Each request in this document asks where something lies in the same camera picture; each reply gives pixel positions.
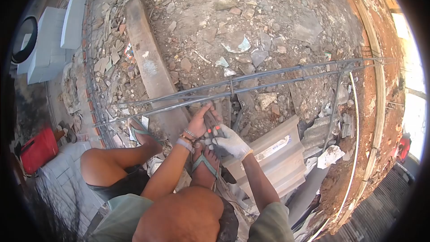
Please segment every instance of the red object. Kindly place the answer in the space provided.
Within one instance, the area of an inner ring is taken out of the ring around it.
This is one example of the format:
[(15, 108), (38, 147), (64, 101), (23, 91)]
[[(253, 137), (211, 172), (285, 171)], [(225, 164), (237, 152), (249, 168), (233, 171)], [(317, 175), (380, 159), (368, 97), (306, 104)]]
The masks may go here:
[(25, 143), (21, 149), (21, 161), (27, 174), (33, 174), (42, 165), (49, 162), (58, 153), (58, 145), (54, 133), (45, 128)]

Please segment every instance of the dark shorts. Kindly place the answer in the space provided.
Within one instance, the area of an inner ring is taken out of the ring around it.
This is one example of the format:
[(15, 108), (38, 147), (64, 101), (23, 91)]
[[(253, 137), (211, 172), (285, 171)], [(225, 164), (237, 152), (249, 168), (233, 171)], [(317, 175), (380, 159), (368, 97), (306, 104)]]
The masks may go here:
[[(143, 189), (148, 183), (149, 176), (141, 165), (126, 168), (125, 171), (128, 175), (116, 181), (109, 187), (93, 186), (88, 187), (97, 193), (100, 198), (106, 203), (108, 200), (116, 197), (133, 193), (140, 196)], [(216, 242), (234, 242), (237, 238), (237, 229), (239, 228), (239, 221), (234, 213), (234, 207), (223, 197), (221, 200), (224, 204), (224, 210), (219, 220), (220, 229), (218, 232), (218, 239)]]

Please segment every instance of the flip-flop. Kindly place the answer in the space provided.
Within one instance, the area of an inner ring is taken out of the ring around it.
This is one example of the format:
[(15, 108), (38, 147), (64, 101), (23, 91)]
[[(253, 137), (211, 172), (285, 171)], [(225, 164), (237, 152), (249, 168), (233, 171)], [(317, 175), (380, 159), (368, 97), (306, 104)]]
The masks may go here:
[(132, 117), (131, 118), (132, 120), (134, 120), (135, 122), (137, 122), (138, 124), (139, 124), (139, 126), (140, 127), (142, 127), (142, 129), (143, 130), (139, 130), (139, 129), (136, 129), (136, 128), (134, 128), (134, 126), (132, 126), (131, 124), (129, 125), (129, 127), (130, 127), (130, 131), (131, 131), (131, 133), (132, 133), (132, 136), (134, 137), (134, 139), (137, 141), (137, 138), (136, 138), (136, 133), (138, 133), (138, 134), (147, 134), (147, 135), (149, 135), (150, 137), (152, 137), (156, 142), (158, 142), (160, 145), (162, 145), (162, 146), (164, 146), (164, 143), (162, 143), (161, 141), (159, 141), (157, 138), (155, 138), (149, 131), (148, 131), (148, 129), (146, 129), (144, 126), (143, 126), (143, 124), (138, 120), (138, 119), (136, 119), (136, 117)]
[(194, 170), (196, 170), (196, 168), (199, 166), (199, 164), (203, 162), (203, 164), (206, 165), (206, 167), (209, 169), (209, 171), (212, 173), (212, 175), (214, 175), (215, 180), (218, 179), (218, 172), (217, 170), (215, 170), (215, 168), (213, 168), (213, 166), (208, 162), (207, 158), (205, 157), (205, 155), (202, 154), (199, 156), (199, 158), (197, 158), (196, 162), (194, 162), (193, 164), (193, 169), (191, 170), (191, 173), (194, 172)]

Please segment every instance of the foot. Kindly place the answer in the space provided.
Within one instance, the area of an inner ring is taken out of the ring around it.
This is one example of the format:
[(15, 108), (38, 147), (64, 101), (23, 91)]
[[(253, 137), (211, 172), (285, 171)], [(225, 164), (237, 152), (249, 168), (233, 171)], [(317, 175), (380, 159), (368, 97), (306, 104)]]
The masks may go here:
[[(193, 162), (196, 162), (197, 159), (202, 154), (202, 148), (203, 146), (200, 144), (200, 147), (196, 147), (194, 149)], [(206, 149), (203, 154), (208, 160), (209, 164), (211, 164), (211, 166), (218, 172), (219, 160), (216, 157), (214, 151), (209, 150), (209, 147), (206, 146)], [(192, 177), (193, 179), (190, 183), (190, 186), (201, 186), (201, 187), (208, 188), (210, 190), (212, 189), (212, 186), (216, 179), (215, 176), (211, 173), (211, 171), (209, 171), (209, 169), (206, 167), (204, 163), (200, 163), (200, 165), (197, 166), (196, 170), (194, 170), (194, 172), (192, 173)]]
[[(142, 129), (142, 126), (140, 126), (132, 118), (128, 119), (128, 123), (129, 123), (129, 126), (134, 127), (134, 129), (136, 129), (136, 130), (142, 130), (142, 131), (145, 130), (145, 129)], [(148, 134), (136, 133), (136, 139), (141, 145), (153, 146), (153, 150), (154, 150), (154, 152), (156, 152), (154, 155), (161, 153), (163, 151), (163, 146)]]

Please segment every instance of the bracelet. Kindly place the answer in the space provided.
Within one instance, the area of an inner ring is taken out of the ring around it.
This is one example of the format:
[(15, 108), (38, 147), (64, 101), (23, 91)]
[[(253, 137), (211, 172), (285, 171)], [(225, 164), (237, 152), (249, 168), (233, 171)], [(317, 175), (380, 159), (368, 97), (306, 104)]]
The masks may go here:
[(179, 137), (185, 138), (186, 140), (188, 140), (189, 142), (191, 142), (191, 144), (194, 143), (194, 141), (191, 138), (184, 136), (184, 134), (180, 134)]
[(195, 134), (193, 134), (193, 132), (191, 132), (190, 130), (188, 130), (188, 128), (185, 128), (184, 132), (186, 132), (187, 134), (189, 134), (191, 137), (198, 138)]

